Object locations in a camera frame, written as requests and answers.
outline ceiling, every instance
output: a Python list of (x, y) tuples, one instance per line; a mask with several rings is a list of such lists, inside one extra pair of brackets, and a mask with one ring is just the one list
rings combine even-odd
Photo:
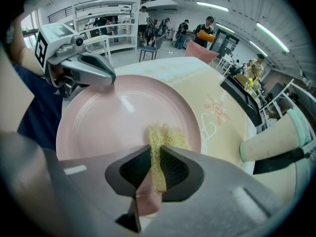
[[(50, 0), (29, 0), (37, 6)], [(190, 10), (209, 10), (196, 1), (211, 3), (228, 8), (224, 12), (212, 8), (209, 12), (219, 24), (235, 31), (236, 37), (253, 41), (267, 54), (275, 69), (298, 77), (302, 69), (310, 79), (316, 78), (316, 60), (312, 41), (304, 24), (285, 0), (173, 0), (180, 7)], [(260, 22), (274, 33), (289, 49), (282, 52), (281, 47), (256, 26)]]

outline floor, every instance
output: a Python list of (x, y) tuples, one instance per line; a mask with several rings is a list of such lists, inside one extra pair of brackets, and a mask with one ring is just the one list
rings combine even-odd
[[(161, 48), (157, 51), (156, 59), (184, 57), (186, 55), (185, 49), (178, 50), (174, 48), (172, 44), (174, 45), (175, 42), (172, 42), (166, 39), (162, 43)], [(138, 63), (139, 55), (140, 55), (139, 48), (136, 51), (135, 49), (123, 49), (123, 50), (111, 52), (113, 67), (117, 69), (122, 66)], [(149, 52), (146, 52), (145, 61), (151, 60), (151, 59), (152, 59), (152, 54)]]

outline chair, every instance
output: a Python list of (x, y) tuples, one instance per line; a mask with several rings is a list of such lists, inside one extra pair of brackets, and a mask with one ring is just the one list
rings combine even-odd
[(218, 55), (219, 53), (208, 50), (192, 40), (187, 45), (186, 57), (196, 57), (206, 64), (209, 64)]
[(151, 52), (152, 53), (152, 60), (154, 58), (154, 53), (155, 53), (155, 59), (156, 59), (157, 51), (161, 48), (164, 36), (165, 36), (165, 34), (155, 40), (155, 46), (144, 46), (144, 47), (142, 47), (140, 49), (139, 62), (140, 62), (140, 58), (142, 57), (142, 52), (143, 51), (144, 51), (143, 60), (145, 59), (145, 53), (146, 52)]

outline table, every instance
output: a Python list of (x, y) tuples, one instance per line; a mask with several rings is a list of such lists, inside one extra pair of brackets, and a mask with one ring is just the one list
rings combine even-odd
[(220, 68), (224, 68), (225, 64), (228, 63), (229, 67), (225, 70), (224, 75), (228, 72), (228, 70), (231, 68), (231, 66), (233, 65), (231, 57), (227, 54), (225, 54), (221, 60), (219, 61), (218, 65), (216, 66), (215, 70), (217, 70), (218, 67)]
[[(254, 162), (242, 162), (239, 146), (256, 135), (256, 127), (239, 104), (220, 86), (225, 77), (195, 57), (135, 63), (116, 70), (119, 75), (143, 75), (160, 80), (189, 103), (201, 131), (202, 154), (226, 160), (248, 174)], [(79, 91), (65, 99), (63, 110)]]

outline shelving unit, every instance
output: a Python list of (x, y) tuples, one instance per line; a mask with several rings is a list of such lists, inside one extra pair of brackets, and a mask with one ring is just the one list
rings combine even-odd
[[(316, 109), (314, 109), (314, 107), (316, 107), (316, 98), (313, 97), (309, 92), (305, 91), (304, 89), (302, 89), (300, 86), (296, 85), (294, 82), (294, 79), (292, 79), (289, 84), (271, 101), (269, 102), (266, 106), (264, 106), (263, 108), (260, 109), (260, 115), (262, 118), (262, 125), (259, 127), (261, 131), (264, 130), (264, 127), (266, 126), (267, 128), (269, 128), (270, 126), (273, 126), (273, 124), (270, 123), (269, 121), (269, 117), (267, 115), (266, 110), (273, 105), (277, 111), (277, 113), (279, 114), (279, 117), (283, 117), (283, 113), (281, 111), (280, 106), (278, 105), (278, 100), (280, 99), (284, 99), (286, 100), (289, 108), (295, 107), (297, 106), (293, 100), (291, 98), (289, 98), (289, 96), (286, 94), (286, 91), (288, 91), (290, 89), (290, 87), (293, 87), (294, 91), (296, 92), (296, 94), (299, 96), (299, 101), (302, 103), (302, 105), (311, 113), (311, 115), (316, 118), (315, 113), (316, 113)], [(308, 106), (306, 106), (302, 101), (306, 101), (308, 102)], [(306, 119), (307, 124), (309, 126), (309, 131), (310, 131), (310, 135), (311, 135), (311, 142), (306, 144), (305, 146), (302, 147), (302, 150), (305, 154), (307, 153), (311, 153), (312, 151), (316, 150), (316, 135), (315, 132), (311, 126), (311, 124), (308, 122), (308, 120)]]
[[(130, 15), (133, 16), (133, 4), (135, 4), (135, 0), (96, 0), (96, 1), (90, 1), (90, 2), (83, 2), (77, 5), (73, 5), (73, 16), (74, 16), (74, 27), (75, 30), (78, 31), (78, 22), (81, 22), (83, 20), (88, 20), (92, 18), (98, 18), (98, 17), (105, 17), (105, 16), (119, 16), (119, 15)], [(131, 9), (129, 11), (120, 11), (120, 5), (130, 5)], [(108, 7), (109, 9), (104, 12), (98, 12), (98, 13), (92, 13), (92, 15), (85, 15), (78, 17), (78, 12), (87, 11), (94, 8), (102, 8), (102, 7)], [(89, 39), (84, 40), (84, 44), (91, 45), (97, 42), (100, 42), (101, 45), (96, 48), (90, 48), (89, 51), (97, 54), (104, 53), (106, 58), (109, 59), (110, 63), (112, 64), (112, 58), (111, 58), (111, 51), (120, 50), (120, 49), (126, 49), (126, 48), (137, 48), (137, 27), (138, 24), (134, 23), (119, 23), (119, 24), (113, 24), (113, 25), (105, 25), (100, 27), (93, 27), (90, 29), (86, 29), (83, 31), (80, 31), (80, 34), (85, 34), (92, 30), (97, 30), (101, 28), (106, 27), (118, 27), (118, 26), (130, 26), (131, 27), (131, 34), (119, 34), (119, 35), (101, 35)], [(113, 43), (113, 45), (110, 45), (110, 39), (112, 38), (127, 38), (127, 41), (123, 43)]]

